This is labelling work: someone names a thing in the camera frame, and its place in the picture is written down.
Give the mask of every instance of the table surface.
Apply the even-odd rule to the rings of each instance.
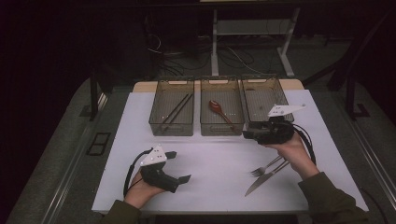
[[[308,210],[297,185],[301,178],[289,166],[245,197],[247,189],[256,180],[249,172],[273,160],[277,153],[243,136],[201,136],[198,91],[195,92],[193,136],[153,136],[149,113],[155,93],[148,91],[152,86],[155,85],[139,83],[136,91],[130,93],[93,211],[106,214],[114,200],[122,200],[129,166],[139,153],[158,144],[165,151],[177,152],[177,157],[169,160],[163,170],[173,177],[191,175],[191,179],[180,185],[176,193],[165,192],[154,197],[142,208],[144,214],[295,214]],[[309,132],[318,168],[337,188],[353,196],[357,206],[367,211],[310,92],[285,90],[285,95],[290,105],[306,104],[306,109],[293,113],[294,123]]]

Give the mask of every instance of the fork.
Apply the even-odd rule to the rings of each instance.
[[[253,174],[253,176],[260,176],[265,174],[265,170],[270,167],[272,164],[276,163],[277,161],[279,161],[280,159],[282,159],[281,156],[276,157],[273,161],[271,161],[270,163],[268,163],[268,165],[266,166],[262,166],[257,168],[256,170],[250,172],[251,174]]]

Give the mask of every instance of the hand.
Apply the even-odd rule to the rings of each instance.
[[[134,179],[132,179],[131,188],[126,193],[124,201],[140,209],[152,197],[162,192],[165,192],[165,190],[146,183],[139,170],[134,176]]]
[[[303,141],[297,133],[294,133],[293,137],[284,144],[264,146],[276,149],[280,156],[290,162],[291,168],[293,168],[302,179],[307,179],[319,173],[318,167],[311,161],[311,158],[309,158]]]

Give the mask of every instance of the spoon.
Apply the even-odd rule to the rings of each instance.
[[[232,124],[232,122],[231,122],[231,121],[227,118],[227,116],[225,116],[225,114],[222,112],[221,105],[220,105],[218,102],[213,101],[213,100],[209,101],[209,107],[210,107],[210,109],[211,109],[213,112],[215,112],[215,113],[221,115],[227,123]]]

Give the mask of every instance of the brown tray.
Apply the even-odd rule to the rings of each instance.
[[[192,136],[194,78],[161,77],[158,81],[149,125],[156,136]]]
[[[210,109],[209,102],[220,104],[231,122]],[[244,126],[238,79],[235,76],[201,78],[201,135],[241,135]]]
[[[274,75],[242,75],[242,89],[246,108],[247,128],[250,122],[268,121],[274,105],[288,105],[279,79]],[[283,116],[294,121],[292,114]]]

